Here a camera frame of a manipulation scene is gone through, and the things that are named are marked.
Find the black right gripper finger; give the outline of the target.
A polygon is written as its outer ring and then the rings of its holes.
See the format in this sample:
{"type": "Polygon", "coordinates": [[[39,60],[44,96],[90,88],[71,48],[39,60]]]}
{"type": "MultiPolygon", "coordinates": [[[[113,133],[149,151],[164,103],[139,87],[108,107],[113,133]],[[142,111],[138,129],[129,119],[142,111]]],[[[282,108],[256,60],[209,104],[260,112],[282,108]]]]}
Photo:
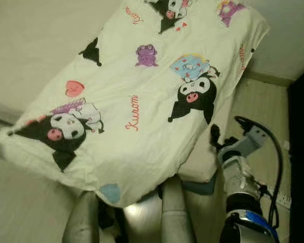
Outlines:
{"type": "Polygon", "coordinates": [[[212,124],[210,126],[210,146],[212,146],[216,151],[220,151],[223,144],[219,143],[220,138],[220,128],[217,124],[212,124]]]}

